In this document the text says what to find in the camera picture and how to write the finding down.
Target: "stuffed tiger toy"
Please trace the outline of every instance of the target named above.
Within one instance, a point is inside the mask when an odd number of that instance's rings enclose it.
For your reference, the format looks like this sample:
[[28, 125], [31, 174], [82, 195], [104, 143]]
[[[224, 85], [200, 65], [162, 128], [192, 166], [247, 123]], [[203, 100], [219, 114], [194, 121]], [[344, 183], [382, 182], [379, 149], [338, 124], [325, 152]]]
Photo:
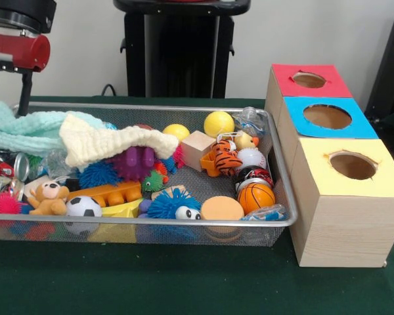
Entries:
[[242, 165], [242, 161], [237, 158], [235, 143], [219, 140], [211, 146], [211, 150], [215, 154], [216, 169], [226, 176], [235, 175], [235, 167]]

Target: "circular hole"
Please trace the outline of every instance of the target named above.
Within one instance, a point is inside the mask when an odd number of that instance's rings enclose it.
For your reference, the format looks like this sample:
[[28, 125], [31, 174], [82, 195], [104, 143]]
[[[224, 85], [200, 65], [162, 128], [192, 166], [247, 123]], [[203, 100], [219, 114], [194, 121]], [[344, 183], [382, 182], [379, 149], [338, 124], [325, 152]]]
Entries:
[[333, 168], [350, 179], [365, 180], [375, 175], [374, 162], [356, 153], [342, 153], [330, 159]]
[[298, 72], [293, 76], [296, 84], [309, 89], [319, 89], [326, 84], [325, 78], [309, 72]]
[[352, 123], [349, 113], [332, 105], [312, 105], [303, 115], [314, 125], [329, 129], [343, 129]]

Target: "googly eyes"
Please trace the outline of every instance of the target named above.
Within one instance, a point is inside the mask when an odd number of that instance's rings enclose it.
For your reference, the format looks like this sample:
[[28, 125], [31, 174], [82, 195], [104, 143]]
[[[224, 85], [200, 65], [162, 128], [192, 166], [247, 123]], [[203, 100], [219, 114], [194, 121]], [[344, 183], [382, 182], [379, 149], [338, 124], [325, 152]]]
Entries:
[[175, 212], [175, 218], [179, 220], [201, 220], [200, 212], [195, 209], [188, 208], [184, 205], [180, 206]]

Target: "purple spiky toy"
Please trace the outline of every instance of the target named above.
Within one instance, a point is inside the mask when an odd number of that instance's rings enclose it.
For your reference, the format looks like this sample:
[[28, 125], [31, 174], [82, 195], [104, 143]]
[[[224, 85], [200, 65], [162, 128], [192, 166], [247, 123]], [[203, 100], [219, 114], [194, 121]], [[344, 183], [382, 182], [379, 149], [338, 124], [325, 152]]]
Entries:
[[118, 176], [125, 181], [143, 181], [153, 169], [155, 152], [147, 146], [131, 146], [107, 161], [114, 164]]

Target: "red box lid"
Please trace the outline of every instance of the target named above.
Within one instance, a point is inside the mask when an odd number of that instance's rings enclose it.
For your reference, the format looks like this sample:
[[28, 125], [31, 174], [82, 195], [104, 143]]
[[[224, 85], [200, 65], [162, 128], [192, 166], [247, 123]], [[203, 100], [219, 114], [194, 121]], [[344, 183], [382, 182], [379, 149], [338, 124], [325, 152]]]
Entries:
[[333, 65], [273, 64], [282, 96], [353, 97]]

